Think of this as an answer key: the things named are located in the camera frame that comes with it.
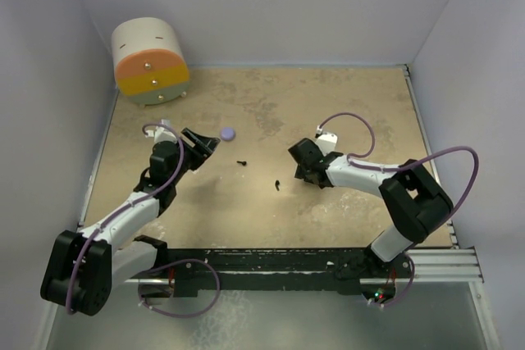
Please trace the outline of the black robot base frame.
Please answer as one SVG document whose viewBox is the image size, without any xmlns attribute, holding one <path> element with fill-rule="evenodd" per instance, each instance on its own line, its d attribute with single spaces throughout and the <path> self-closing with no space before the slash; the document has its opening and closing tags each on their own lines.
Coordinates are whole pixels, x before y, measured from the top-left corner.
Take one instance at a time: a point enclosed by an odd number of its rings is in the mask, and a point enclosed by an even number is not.
<svg viewBox="0 0 525 350">
<path fill-rule="evenodd" d="M 202 290 L 335 292 L 388 300 L 402 280 L 413 281 L 407 255 L 383 262 L 367 248 L 169 248 L 140 235 L 134 243 L 154 247 L 152 273 L 139 273 L 148 295 L 193 298 Z"/>
</svg>

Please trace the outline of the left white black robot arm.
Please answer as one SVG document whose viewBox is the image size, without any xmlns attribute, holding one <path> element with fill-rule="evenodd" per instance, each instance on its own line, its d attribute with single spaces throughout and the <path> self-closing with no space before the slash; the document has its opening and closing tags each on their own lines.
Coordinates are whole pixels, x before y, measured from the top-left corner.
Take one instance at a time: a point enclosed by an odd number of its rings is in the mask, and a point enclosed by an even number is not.
<svg viewBox="0 0 525 350">
<path fill-rule="evenodd" d="M 95 224 L 64 230 L 54 241 L 40 297 L 69 314 L 93 316 L 128 279 L 159 278 L 177 265 L 166 243 L 135 233 L 169 208 L 182 176 L 209 159 L 221 140 L 188 128 L 176 132 L 166 121 L 143 125 L 142 132 L 153 148 L 130 196 Z"/>
</svg>

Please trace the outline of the purple earbud charging case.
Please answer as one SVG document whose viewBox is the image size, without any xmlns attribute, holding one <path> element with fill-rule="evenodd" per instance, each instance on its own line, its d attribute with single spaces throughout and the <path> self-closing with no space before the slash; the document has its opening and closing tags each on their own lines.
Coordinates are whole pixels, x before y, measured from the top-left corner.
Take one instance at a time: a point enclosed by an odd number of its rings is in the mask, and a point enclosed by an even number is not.
<svg viewBox="0 0 525 350">
<path fill-rule="evenodd" d="M 224 127 L 220 131 L 220 138 L 223 141 L 232 141 L 235 139 L 236 132 L 231 127 Z"/>
</svg>

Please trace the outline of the aluminium extrusion rail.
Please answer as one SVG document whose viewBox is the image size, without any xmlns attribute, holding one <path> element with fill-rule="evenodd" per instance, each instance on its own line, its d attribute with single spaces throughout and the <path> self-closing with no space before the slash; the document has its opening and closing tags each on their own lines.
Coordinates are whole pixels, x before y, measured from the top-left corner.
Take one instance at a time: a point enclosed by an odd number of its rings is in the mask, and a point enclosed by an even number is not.
<svg viewBox="0 0 525 350">
<path fill-rule="evenodd" d="M 470 249 L 416 248 L 409 252 L 415 263 L 415 281 L 420 283 L 482 283 L 477 253 Z"/>
</svg>

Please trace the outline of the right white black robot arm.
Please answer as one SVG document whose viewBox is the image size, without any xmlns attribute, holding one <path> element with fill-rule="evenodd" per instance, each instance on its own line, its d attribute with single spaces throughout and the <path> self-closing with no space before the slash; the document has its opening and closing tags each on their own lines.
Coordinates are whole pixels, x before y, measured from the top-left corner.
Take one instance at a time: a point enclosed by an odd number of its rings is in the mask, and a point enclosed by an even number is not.
<svg viewBox="0 0 525 350">
<path fill-rule="evenodd" d="M 347 188 L 379 197 L 392 225 L 367 247 L 366 271 L 383 277 L 394 259 L 422 243 L 448 220 L 453 203 L 422 164 L 409 160 L 401 166 L 366 165 L 350 161 L 341 152 L 324 153 L 311 139 L 288 149 L 297 167 L 296 179 L 324 188 Z"/>
</svg>

